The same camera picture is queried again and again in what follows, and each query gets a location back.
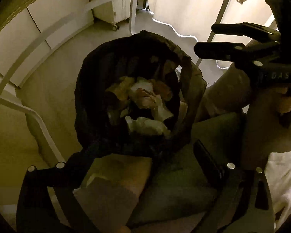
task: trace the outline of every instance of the cabinet door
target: cabinet door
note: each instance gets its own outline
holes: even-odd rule
[[[89,0],[37,0],[28,6],[28,10],[42,32],[71,12],[83,9],[88,2]],[[92,22],[92,12],[89,11],[83,18],[65,24],[50,35],[46,41],[53,49],[73,33]]]
[[[0,74],[5,75],[19,55],[34,41],[40,32],[27,9],[16,15],[0,32]],[[50,51],[44,41],[20,65],[11,78],[19,85],[27,73]]]

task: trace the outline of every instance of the gray floor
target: gray floor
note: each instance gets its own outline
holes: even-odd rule
[[[80,32],[55,51],[18,92],[23,104],[41,115],[65,159],[81,149],[74,129],[74,89],[82,61],[100,44],[129,36],[128,22],[120,22],[119,26],[120,29],[113,32],[109,24],[95,21],[93,26]],[[152,14],[144,10],[137,13],[136,32],[143,29],[172,40],[192,57],[194,63],[197,62],[198,57],[193,51],[196,43],[194,38],[178,36],[170,26],[154,22]],[[214,60],[203,60],[199,67],[208,85],[213,84],[223,73]],[[44,159],[53,165],[56,159],[46,145],[39,127],[30,118],[27,118],[27,122]]]

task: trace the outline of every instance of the silver screw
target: silver screw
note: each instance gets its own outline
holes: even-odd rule
[[[57,165],[56,165],[56,167],[57,167],[58,169],[61,169],[61,168],[63,168],[64,166],[65,166],[65,163],[64,163],[64,162],[58,162]]]
[[[262,173],[262,172],[263,172],[263,169],[262,169],[261,167],[257,167],[256,171],[257,171],[258,173]]]
[[[233,163],[227,163],[227,167],[229,169],[234,169],[235,168],[235,165]]]
[[[33,172],[34,170],[35,170],[36,168],[34,167],[34,166],[30,166],[30,167],[28,167],[28,172]]]
[[[256,66],[263,66],[263,63],[258,60],[253,61],[253,64],[255,64]]]

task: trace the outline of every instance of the black trash bag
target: black trash bag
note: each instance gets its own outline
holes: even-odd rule
[[[191,58],[178,46],[147,31],[104,43],[87,55],[75,89],[75,129],[82,147],[87,148],[93,141],[103,140],[113,153],[148,157],[158,155],[158,148],[166,147],[163,136],[130,136],[124,118],[117,126],[110,124],[105,90],[122,76],[163,81],[173,93],[172,99],[165,105],[174,116],[164,122],[172,130],[180,106],[181,80],[179,83],[175,68],[183,63],[183,57],[189,58],[191,65]],[[130,115],[133,119],[140,116],[152,118],[148,109],[138,109],[137,106],[133,109]]]

